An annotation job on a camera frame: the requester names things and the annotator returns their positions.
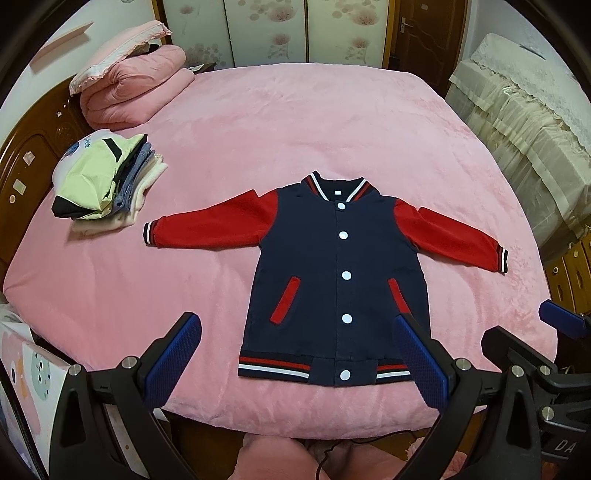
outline stack of folded clothes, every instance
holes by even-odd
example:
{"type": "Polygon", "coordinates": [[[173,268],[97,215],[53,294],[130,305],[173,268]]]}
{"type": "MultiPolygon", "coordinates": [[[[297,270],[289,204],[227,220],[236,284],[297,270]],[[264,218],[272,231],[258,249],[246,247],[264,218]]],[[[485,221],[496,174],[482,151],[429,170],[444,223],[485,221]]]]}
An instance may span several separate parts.
{"type": "Polygon", "coordinates": [[[53,172],[54,215],[85,235],[133,225],[146,189],[167,168],[147,140],[104,129],[73,144],[53,172]]]}

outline striped waistband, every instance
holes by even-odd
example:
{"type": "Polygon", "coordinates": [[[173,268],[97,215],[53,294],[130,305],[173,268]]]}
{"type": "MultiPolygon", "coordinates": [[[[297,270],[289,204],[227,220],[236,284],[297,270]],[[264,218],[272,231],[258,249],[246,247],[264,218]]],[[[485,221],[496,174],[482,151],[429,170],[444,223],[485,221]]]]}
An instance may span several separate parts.
{"type": "MultiPolygon", "coordinates": [[[[348,362],[352,365],[362,365],[363,384],[382,384],[410,380],[411,375],[406,365],[399,359],[364,360],[360,362],[348,362]]],[[[330,385],[326,381],[315,381],[313,377],[314,357],[288,355],[284,353],[261,353],[243,350],[238,362],[238,375],[241,377],[265,378],[268,380],[284,380],[303,382],[318,385],[330,385]]],[[[337,377],[343,373],[340,369],[336,372],[337,377]]],[[[347,375],[340,377],[346,380],[347,375]]]]}

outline red sleeve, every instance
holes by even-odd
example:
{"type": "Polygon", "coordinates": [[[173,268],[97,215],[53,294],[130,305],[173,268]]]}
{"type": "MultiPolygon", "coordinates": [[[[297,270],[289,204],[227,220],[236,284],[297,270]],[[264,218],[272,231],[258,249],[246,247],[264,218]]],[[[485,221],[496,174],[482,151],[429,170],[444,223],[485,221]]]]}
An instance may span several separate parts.
{"type": "Polygon", "coordinates": [[[194,212],[146,223],[144,241],[157,247],[224,248],[258,245],[277,215],[277,191],[254,190],[194,212]]]}
{"type": "Polygon", "coordinates": [[[396,199],[394,218],[411,243],[427,252],[493,272],[507,272],[508,252],[494,238],[465,223],[396,199]]]}

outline jacket pocket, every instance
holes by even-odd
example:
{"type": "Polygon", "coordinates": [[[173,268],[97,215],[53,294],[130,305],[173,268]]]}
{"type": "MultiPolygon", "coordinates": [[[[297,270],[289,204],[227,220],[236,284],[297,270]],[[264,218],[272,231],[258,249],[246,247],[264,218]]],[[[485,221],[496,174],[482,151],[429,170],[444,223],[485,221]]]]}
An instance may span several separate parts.
{"type": "Polygon", "coordinates": [[[400,313],[411,313],[406,301],[404,300],[404,297],[402,296],[402,292],[400,291],[400,287],[398,286],[396,279],[390,278],[388,280],[388,285],[390,285],[390,291],[392,292],[392,296],[394,297],[394,301],[396,302],[400,313]]]}
{"type": "Polygon", "coordinates": [[[300,288],[300,282],[301,280],[298,277],[290,278],[277,307],[275,307],[275,310],[271,315],[271,321],[275,323],[275,325],[279,325],[285,318],[285,315],[287,315],[287,312],[289,312],[291,304],[296,297],[297,290],[300,288]]]}

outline white wall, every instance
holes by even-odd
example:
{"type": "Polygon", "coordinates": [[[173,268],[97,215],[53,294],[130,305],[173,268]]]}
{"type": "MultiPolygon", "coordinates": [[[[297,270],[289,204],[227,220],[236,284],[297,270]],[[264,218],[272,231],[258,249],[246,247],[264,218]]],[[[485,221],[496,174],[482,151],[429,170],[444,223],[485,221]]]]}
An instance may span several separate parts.
{"type": "Polygon", "coordinates": [[[90,21],[94,24],[84,35],[27,66],[0,107],[0,146],[26,111],[43,94],[74,75],[105,41],[126,28],[153,19],[151,0],[90,0],[48,41],[90,21]]]}
{"type": "Polygon", "coordinates": [[[462,60],[469,58],[488,33],[496,33],[531,48],[568,71],[566,63],[544,36],[505,0],[472,0],[462,60]]]}

